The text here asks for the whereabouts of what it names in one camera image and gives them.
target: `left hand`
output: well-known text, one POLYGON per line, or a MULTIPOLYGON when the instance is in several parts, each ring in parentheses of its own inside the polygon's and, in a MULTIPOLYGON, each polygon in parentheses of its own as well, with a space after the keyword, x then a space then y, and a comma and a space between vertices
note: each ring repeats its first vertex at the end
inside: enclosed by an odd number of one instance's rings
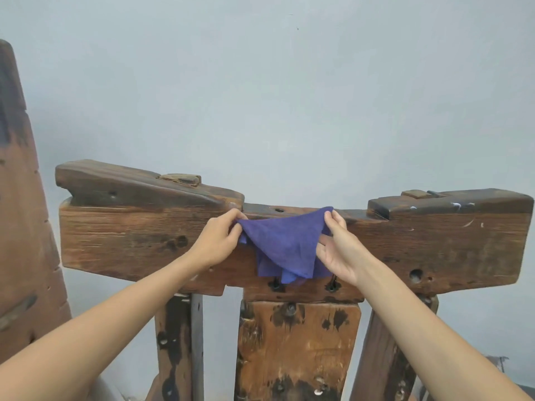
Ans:
POLYGON ((236 248, 242 231, 238 223, 230 229, 236 219, 247 219, 247 217, 239 209, 234 208, 217 218, 210 218, 197 241, 187 252, 187 256, 195 259, 203 269, 225 260, 236 248))

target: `right hand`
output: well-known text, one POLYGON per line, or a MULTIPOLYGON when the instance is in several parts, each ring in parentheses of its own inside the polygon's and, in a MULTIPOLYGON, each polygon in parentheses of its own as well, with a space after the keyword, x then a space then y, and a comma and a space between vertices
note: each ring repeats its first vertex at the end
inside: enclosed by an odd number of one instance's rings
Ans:
POLYGON ((371 256, 370 252, 347 230, 346 221, 338 212, 325 212, 325 223, 333 234, 320 235, 316 256, 333 274, 345 282, 357 285, 357 266, 371 256))

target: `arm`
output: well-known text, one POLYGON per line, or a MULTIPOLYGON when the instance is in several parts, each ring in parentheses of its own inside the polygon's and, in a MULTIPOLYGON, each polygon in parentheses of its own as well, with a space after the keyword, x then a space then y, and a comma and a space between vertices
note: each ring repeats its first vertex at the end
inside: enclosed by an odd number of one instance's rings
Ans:
POLYGON ((83 392, 185 282, 234 250, 236 218, 246 219, 237 209, 212 218, 185 255, 1 364, 0 399, 59 401, 83 392))
POLYGON ((360 289, 436 400, 531 399, 371 255, 336 211, 325 222, 333 237, 321 236, 319 259, 360 289))

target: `wooden slat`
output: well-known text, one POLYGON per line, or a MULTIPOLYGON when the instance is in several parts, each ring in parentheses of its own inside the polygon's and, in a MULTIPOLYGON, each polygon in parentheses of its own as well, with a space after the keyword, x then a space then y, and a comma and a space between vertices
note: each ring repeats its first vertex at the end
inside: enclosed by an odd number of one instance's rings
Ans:
MULTIPOLYGON (((436 314, 438 298, 421 297, 436 314)), ((351 401, 407 401, 416 373, 381 319, 372 311, 351 401)))
POLYGON ((243 301, 235 400, 340 400, 358 305, 243 301))
POLYGON ((15 57, 0 40, 0 363, 70 319, 15 57))
POLYGON ((164 401, 202 401, 202 296, 175 295, 158 311, 155 323, 157 392, 164 401))
MULTIPOLYGON (((94 161, 59 166, 57 182, 75 194, 60 208, 63 264, 133 281, 185 253, 208 219, 231 206, 242 208, 251 219, 314 210, 243 203, 243 195, 231 190, 202 183, 192 187, 159 179, 157 173, 94 161)), ((340 213, 349 230, 413 291, 434 295, 516 282, 531 197, 496 189, 404 193, 370 200, 367 210, 340 213)), ((221 295, 230 285, 243 287, 248 300, 363 299, 344 282, 329 290, 328 278, 277 290, 272 280, 257 277, 254 250, 239 246, 222 264, 187 283, 183 292, 221 295)))

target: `wooden post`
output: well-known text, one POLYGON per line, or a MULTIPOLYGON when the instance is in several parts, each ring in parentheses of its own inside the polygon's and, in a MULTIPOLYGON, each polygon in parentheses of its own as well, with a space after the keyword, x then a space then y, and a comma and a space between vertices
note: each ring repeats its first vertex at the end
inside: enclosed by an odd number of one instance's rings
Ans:
POLYGON ((202 401, 202 295, 176 294, 155 316, 158 376, 154 399, 202 401))
POLYGON ((358 304, 243 301, 236 401, 340 400, 358 304))
POLYGON ((0 40, 0 363, 70 319, 15 56, 0 40))
MULTIPOLYGON (((438 298, 421 297, 436 314, 438 298)), ((351 401, 407 401, 416 373, 381 319, 372 311, 351 401)))

